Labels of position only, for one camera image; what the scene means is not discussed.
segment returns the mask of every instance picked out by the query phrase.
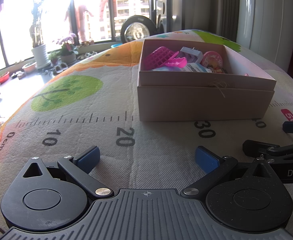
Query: washing machine door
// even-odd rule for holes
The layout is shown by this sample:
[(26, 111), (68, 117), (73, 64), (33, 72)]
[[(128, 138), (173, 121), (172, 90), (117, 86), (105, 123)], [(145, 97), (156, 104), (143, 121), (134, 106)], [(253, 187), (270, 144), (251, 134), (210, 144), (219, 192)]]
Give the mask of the washing machine door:
[(122, 24), (121, 41), (127, 43), (156, 34), (158, 31), (154, 22), (145, 16), (133, 15)]

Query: string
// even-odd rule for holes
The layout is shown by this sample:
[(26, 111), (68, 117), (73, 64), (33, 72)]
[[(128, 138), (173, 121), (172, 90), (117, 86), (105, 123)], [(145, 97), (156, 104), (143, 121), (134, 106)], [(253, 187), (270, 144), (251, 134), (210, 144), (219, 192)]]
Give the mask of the string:
[(225, 98), (225, 94), (222, 92), (222, 90), (220, 88), (227, 88), (227, 84), (224, 81), (221, 82), (217, 82), (217, 81), (213, 81), (211, 82), (210, 86), (214, 86), (217, 89), (219, 89), (219, 91), (221, 92), (222, 96)]

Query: potted plant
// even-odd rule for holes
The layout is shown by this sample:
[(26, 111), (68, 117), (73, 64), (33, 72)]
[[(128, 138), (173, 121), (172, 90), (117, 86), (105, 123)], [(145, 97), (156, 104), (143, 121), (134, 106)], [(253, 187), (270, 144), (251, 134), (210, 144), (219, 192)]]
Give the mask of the potted plant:
[(32, 53), (34, 59), (37, 62), (37, 68), (43, 68), (50, 64), (48, 54), (46, 52), (46, 45), (43, 44), (42, 29), (41, 29), (41, 15), (42, 15), (42, 3), (44, 0), (33, 0), (33, 22), (30, 27), (30, 36), (33, 42)]
[(78, 48), (73, 44), (76, 35), (70, 33), (69, 36), (65, 38), (58, 39), (57, 44), (62, 45), (60, 49), (60, 59), (62, 62), (68, 65), (74, 63), (77, 60)]
[(59, 54), (60, 54), (60, 52), (58, 52), (58, 51), (53, 51), (49, 54), (48, 58), (49, 58), (49, 60), (51, 60), (53, 65), (56, 65), (56, 63), (58, 62)]

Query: wet wipes package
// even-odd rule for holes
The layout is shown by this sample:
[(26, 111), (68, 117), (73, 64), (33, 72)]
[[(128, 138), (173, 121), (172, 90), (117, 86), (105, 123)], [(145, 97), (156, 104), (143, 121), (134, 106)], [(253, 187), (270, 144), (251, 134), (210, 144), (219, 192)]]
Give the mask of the wet wipes package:
[(152, 71), (212, 72), (209, 68), (203, 67), (200, 63), (188, 63), (183, 68), (164, 66), (152, 69)]

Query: red number label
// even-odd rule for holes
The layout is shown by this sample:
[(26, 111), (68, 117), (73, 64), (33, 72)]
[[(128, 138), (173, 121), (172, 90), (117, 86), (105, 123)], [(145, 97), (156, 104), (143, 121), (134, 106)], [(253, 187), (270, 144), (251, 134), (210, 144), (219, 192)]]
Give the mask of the red number label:
[(288, 109), (281, 109), (282, 114), (290, 121), (293, 122), (293, 114)]

